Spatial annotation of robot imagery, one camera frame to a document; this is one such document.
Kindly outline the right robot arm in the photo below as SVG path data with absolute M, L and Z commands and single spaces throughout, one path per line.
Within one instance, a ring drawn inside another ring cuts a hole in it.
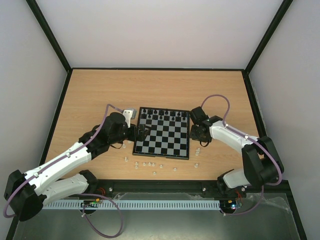
M 264 185 L 278 185 L 282 181 L 284 166 L 270 137 L 248 135 L 219 116 L 209 117 L 200 106 L 190 111 L 190 118 L 193 122 L 190 130 L 192 140 L 201 144 L 217 140 L 241 154 L 242 168 L 229 170 L 217 178 L 216 185 L 221 195 L 229 196 L 239 187 L 258 189 Z

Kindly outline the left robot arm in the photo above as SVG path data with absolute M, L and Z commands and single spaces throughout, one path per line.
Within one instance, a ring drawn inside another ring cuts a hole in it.
M 70 195 L 93 192 L 98 181 L 88 170 L 71 178 L 61 177 L 76 167 L 104 154 L 114 144 L 125 140 L 144 141 L 150 127 L 131 123 L 131 111 L 112 112 L 103 122 L 83 134 L 69 149 L 32 170 L 15 170 L 8 176 L 4 191 L 6 207 L 24 222 L 37 215 L 45 205 Z

